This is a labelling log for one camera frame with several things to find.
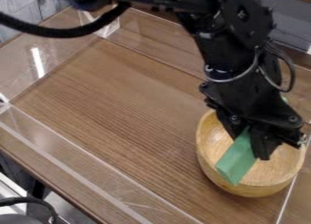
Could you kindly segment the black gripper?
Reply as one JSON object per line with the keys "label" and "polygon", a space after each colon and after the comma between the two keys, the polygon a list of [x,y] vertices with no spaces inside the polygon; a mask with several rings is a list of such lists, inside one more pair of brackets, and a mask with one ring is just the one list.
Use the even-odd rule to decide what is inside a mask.
{"label": "black gripper", "polygon": [[303,119],[283,100],[282,74],[277,60],[263,60],[242,71],[206,65],[207,81],[200,85],[208,107],[216,111],[230,137],[250,129],[254,156],[269,160],[282,143],[302,146]]}

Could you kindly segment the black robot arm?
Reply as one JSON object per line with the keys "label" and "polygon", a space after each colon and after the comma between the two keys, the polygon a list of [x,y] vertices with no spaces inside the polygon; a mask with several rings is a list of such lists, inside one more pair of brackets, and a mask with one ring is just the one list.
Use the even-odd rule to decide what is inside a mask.
{"label": "black robot arm", "polygon": [[261,0],[66,0],[94,11],[111,3],[164,7],[194,38],[204,61],[200,85],[207,105],[216,111],[229,135],[250,132],[253,154],[269,160],[287,143],[298,148],[303,120],[282,98],[295,82],[283,83],[271,31],[274,10]]}

